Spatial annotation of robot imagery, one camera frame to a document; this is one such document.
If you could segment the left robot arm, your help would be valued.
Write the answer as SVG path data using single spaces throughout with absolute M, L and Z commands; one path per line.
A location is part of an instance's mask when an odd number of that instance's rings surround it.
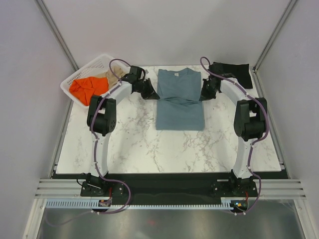
M 144 100 L 160 99 L 151 80 L 146 77 L 146 71 L 138 66 L 131 66 L 129 73 L 105 96 L 93 95 L 91 98 L 87 126 L 92 136 L 92 176 L 104 177 L 108 174 L 108 145 L 117 123 L 117 104 L 132 93 L 139 93 Z

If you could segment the right aluminium frame post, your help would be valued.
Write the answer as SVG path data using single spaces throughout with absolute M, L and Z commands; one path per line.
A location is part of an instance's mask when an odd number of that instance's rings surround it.
M 257 71 L 260 66 L 262 65 L 264 59 L 266 58 L 267 54 L 269 53 L 270 49 L 272 48 L 273 44 L 275 43 L 277 37 L 279 36 L 282 28 L 284 27 L 285 23 L 287 22 L 289 16 L 291 15 L 292 11 L 294 10 L 298 0 L 290 0 L 285 7 L 281 17 L 279 18 L 275 28 L 273 29 L 265 47 L 263 48 L 260 56 L 258 57 L 256 63 L 253 66 L 253 70 Z

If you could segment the folded black t shirt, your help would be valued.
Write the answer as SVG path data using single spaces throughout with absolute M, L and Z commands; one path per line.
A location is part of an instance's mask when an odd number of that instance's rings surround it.
M 209 65 L 209 70 L 217 75 L 226 78 L 236 78 L 239 84 L 245 89 L 253 89 L 251 76 L 249 74 L 249 64 L 225 64 L 213 62 Z

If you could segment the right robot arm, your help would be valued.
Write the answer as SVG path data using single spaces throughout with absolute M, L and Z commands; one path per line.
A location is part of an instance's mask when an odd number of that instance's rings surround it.
M 238 150 L 232 169 L 236 179 L 228 183 L 228 190 L 232 195 L 240 196 L 246 191 L 243 180 L 254 176 L 251 166 L 254 147 L 266 139 L 270 131 L 267 100 L 249 94 L 235 77 L 218 75 L 204 64 L 201 66 L 209 76 L 203 79 L 200 100 L 212 100 L 217 93 L 223 93 L 236 107 L 233 126 L 238 137 Z

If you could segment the aluminium frame post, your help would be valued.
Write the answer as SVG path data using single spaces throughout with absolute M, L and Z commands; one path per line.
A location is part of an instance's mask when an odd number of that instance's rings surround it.
M 267 54 L 269 53 L 270 49 L 272 48 L 273 44 L 275 43 L 277 37 L 279 36 L 282 28 L 284 27 L 285 23 L 287 22 L 289 16 L 291 15 L 292 11 L 294 10 L 298 0 L 290 0 L 285 7 L 281 17 L 279 18 L 275 28 L 273 29 L 265 47 L 263 48 L 260 56 L 258 57 L 256 63 L 253 66 L 253 70 L 257 71 L 260 66 L 262 65 L 264 59 L 266 58 Z
M 42 16 L 44 17 L 46 23 L 48 24 L 50 31 L 54 35 L 55 39 L 57 40 L 59 46 L 61 47 L 65 57 L 67 58 L 68 62 L 72 66 L 74 71 L 79 69 L 78 64 L 76 63 L 66 41 L 64 40 L 58 26 L 56 25 L 48 7 L 43 0 L 34 0 L 35 4 L 37 5 L 39 11 L 41 12 Z

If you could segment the white plastic laundry basket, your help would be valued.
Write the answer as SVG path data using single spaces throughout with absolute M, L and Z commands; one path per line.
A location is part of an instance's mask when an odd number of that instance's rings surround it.
M 70 92 L 69 88 L 74 80 L 82 79 L 87 77 L 94 77 L 103 72 L 107 72 L 111 70 L 111 72 L 115 75 L 112 70 L 112 67 L 120 66 L 123 70 L 129 72 L 130 66 L 123 61 L 115 60 L 112 56 L 107 54 L 102 54 L 99 57 L 95 58 L 94 60 L 90 61 L 82 68 L 77 70 L 71 76 L 69 76 L 66 80 L 64 80 L 60 84 L 60 88 L 62 91 L 79 107 L 83 109 L 88 109 L 89 106 L 84 106 L 77 98 L 75 98 Z M 128 97 L 132 93 L 132 85 L 125 81 L 118 81 L 117 84 L 110 88 L 106 93 L 100 95 L 102 97 L 110 94 L 110 97 L 113 99 L 117 99 L 121 101 L 125 97 Z

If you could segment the left aluminium frame post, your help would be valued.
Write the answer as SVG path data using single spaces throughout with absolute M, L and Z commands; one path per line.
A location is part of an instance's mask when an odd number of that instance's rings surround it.
M 74 71 L 79 69 L 78 64 L 76 63 L 66 41 L 64 40 L 58 26 L 56 25 L 48 7 L 43 0 L 34 0 L 35 4 L 37 5 L 39 11 L 41 12 L 42 16 L 44 17 L 46 23 L 48 24 L 50 31 L 54 35 L 55 39 L 57 40 L 59 46 L 61 47 L 65 57 L 67 58 L 68 62 L 72 66 Z

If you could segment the blue t shirt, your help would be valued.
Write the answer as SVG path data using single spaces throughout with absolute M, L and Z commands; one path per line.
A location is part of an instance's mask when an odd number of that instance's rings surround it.
M 190 68 L 180 71 L 159 69 L 157 92 L 160 97 L 157 102 L 157 130 L 204 130 L 200 72 Z

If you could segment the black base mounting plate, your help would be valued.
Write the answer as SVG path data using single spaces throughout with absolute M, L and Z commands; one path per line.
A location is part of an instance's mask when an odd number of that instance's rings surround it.
M 106 180 L 87 174 L 80 195 L 110 196 L 120 204 L 216 203 L 223 197 L 256 197 L 253 179 L 236 179 L 232 172 L 107 174 Z

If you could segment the orange t shirt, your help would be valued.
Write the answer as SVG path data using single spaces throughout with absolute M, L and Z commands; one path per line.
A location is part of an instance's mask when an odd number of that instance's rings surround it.
M 84 106 L 89 106 L 93 95 L 102 95 L 109 90 L 106 77 L 87 77 L 76 79 L 69 88 L 69 92 L 77 98 Z

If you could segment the beige t shirt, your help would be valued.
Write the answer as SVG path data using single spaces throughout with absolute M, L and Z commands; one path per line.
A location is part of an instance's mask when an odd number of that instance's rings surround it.
M 119 78 L 122 78 L 127 74 L 127 71 L 123 70 L 120 66 L 114 66 L 112 67 L 113 72 L 115 75 L 111 72 L 111 70 L 108 70 L 107 72 L 100 73 L 98 75 L 95 75 L 96 78 L 107 78 L 109 89 L 114 87 L 117 82 L 119 81 Z

